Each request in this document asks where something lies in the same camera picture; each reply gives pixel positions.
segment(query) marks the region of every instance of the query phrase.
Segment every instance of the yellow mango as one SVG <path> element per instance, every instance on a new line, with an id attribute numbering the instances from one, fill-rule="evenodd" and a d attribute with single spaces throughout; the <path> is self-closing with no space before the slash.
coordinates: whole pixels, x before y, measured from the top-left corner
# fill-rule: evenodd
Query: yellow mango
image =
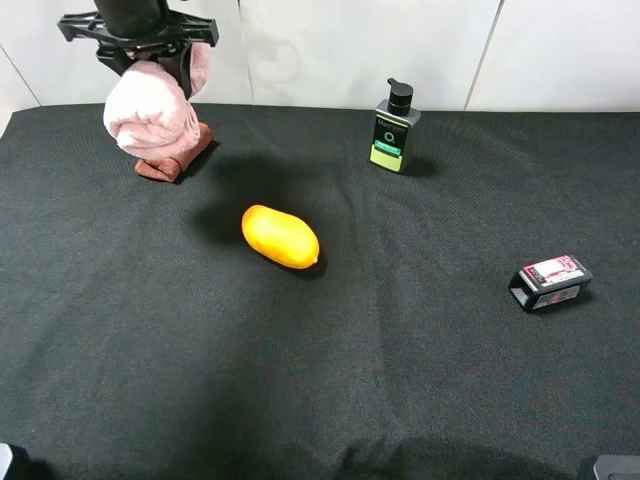
<path id="1" fill-rule="evenodd" d="M 320 244 L 298 217 L 262 205 L 242 217 L 242 233 L 256 252 L 290 268 L 309 268 L 318 261 Z"/>

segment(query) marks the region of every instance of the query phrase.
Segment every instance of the black tablecloth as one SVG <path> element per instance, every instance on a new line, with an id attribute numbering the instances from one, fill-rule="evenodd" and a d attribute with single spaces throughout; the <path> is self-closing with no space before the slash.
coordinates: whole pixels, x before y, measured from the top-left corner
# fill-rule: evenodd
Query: black tablecloth
<path id="1" fill-rule="evenodd" d="M 197 110 L 220 145 L 179 185 L 134 174 L 101 106 L 0 140 L 0 441 L 40 474 L 565 479 L 640 454 L 640 116 L 426 113 L 398 176 L 368 162 L 372 112 Z M 319 268 L 245 244 L 256 203 L 312 226 Z M 589 293 L 522 312 L 512 274 L 567 253 Z"/>

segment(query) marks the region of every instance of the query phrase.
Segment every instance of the brown towel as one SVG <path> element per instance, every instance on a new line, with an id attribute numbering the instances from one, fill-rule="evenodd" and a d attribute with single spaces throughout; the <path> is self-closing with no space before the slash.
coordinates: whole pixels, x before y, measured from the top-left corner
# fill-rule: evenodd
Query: brown towel
<path id="1" fill-rule="evenodd" d="M 135 166 L 136 173 L 153 180 L 175 182 L 178 175 L 184 172 L 191 165 L 191 162 L 213 142 L 213 132 L 209 126 L 204 123 L 200 123 L 198 126 L 200 127 L 200 141 L 195 147 L 175 157 L 158 160 L 138 160 Z"/>

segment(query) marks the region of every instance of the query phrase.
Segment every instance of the soap bottle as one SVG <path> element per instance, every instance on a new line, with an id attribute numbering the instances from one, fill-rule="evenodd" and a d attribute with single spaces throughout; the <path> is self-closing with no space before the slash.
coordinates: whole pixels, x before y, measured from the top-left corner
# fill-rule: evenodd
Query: soap bottle
<path id="1" fill-rule="evenodd" d="M 408 163 L 411 129 L 422 114 L 411 108 L 413 87 L 393 78 L 388 100 L 383 100 L 376 108 L 376 124 L 371 145 L 371 161 L 376 165 L 402 173 Z"/>

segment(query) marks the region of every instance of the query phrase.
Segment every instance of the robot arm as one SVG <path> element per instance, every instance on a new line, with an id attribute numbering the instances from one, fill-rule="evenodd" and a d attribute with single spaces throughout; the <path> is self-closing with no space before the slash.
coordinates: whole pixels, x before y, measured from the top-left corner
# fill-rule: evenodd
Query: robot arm
<path id="1" fill-rule="evenodd" d="M 169 10 L 167 0 L 94 0 L 97 12 L 64 15 L 58 27 L 68 42 L 98 41 L 98 60 L 122 75 L 138 60 L 160 63 L 191 97 L 191 45 L 218 42 L 215 20 Z"/>

